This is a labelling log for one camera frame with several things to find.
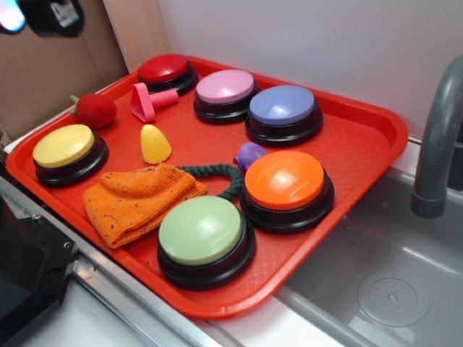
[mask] small purple object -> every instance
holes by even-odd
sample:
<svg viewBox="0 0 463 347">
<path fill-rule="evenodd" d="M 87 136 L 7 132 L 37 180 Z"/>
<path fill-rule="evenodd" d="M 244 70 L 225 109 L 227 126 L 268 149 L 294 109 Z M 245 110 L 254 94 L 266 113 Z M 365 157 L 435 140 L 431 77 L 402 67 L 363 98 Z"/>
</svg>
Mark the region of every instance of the small purple object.
<svg viewBox="0 0 463 347">
<path fill-rule="evenodd" d="M 243 171 L 246 171 L 252 163 L 265 154 L 267 154 L 267 151 L 261 146 L 254 142 L 247 142 L 241 146 L 234 159 L 237 162 L 238 167 Z"/>
</svg>

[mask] plastic corn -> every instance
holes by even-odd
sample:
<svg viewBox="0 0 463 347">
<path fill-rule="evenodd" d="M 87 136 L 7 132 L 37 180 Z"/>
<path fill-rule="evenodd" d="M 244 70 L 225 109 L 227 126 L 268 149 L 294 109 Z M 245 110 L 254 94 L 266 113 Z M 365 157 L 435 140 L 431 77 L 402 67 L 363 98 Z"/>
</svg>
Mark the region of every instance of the plastic corn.
<svg viewBox="0 0 463 347">
<path fill-rule="evenodd" d="M 172 154 L 171 145 L 167 142 L 164 134 L 151 124 L 143 126 L 140 143 L 143 160 L 148 164 L 161 163 Z"/>
</svg>

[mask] orange cloth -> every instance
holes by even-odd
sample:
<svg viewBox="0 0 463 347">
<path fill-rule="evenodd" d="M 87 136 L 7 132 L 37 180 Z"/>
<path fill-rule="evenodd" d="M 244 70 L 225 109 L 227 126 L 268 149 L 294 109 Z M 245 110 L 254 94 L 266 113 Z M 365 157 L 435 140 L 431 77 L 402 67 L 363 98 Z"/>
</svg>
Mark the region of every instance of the orange cloth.
<svg viewBox="0 0 463 347">
<path fill-rule="evenodd" d="M 109 247 L 117 248 L 158 228 L 180 202 L 207 193 L 208 188 L 189 173 L 160 163 L 101 175 L 84 192 L 83 202 L 97 232 Z"/>
</svg>

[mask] plastic strawberry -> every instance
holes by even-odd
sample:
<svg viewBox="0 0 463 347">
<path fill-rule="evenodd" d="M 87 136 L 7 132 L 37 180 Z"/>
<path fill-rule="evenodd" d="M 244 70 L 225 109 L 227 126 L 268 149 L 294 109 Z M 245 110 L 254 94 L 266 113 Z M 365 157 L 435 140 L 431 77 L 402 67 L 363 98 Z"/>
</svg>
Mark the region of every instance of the plastic strawberry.
<svg viewBox="0 0 463 347">
<path fill-rule="evenodd" d="M 76 105 L 70 113 L 92 129 L 104 128 L 116 118 L 116 104 L 105 95 L 85 94 L 80 98 L 72 95 L 71 100 Z"/>
</svg>

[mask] white wall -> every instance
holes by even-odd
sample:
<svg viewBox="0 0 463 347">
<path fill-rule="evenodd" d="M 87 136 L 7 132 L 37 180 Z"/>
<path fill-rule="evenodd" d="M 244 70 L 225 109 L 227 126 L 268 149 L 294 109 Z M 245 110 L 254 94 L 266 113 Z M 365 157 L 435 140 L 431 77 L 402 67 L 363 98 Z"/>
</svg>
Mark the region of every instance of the white wall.
<svg viewBox="0 0 463 347">
<path fill-rule="evenodd" d="M 158 0 L 173 52 L 390 109 L 421 138 L 462 0 Z"/>
</svg>

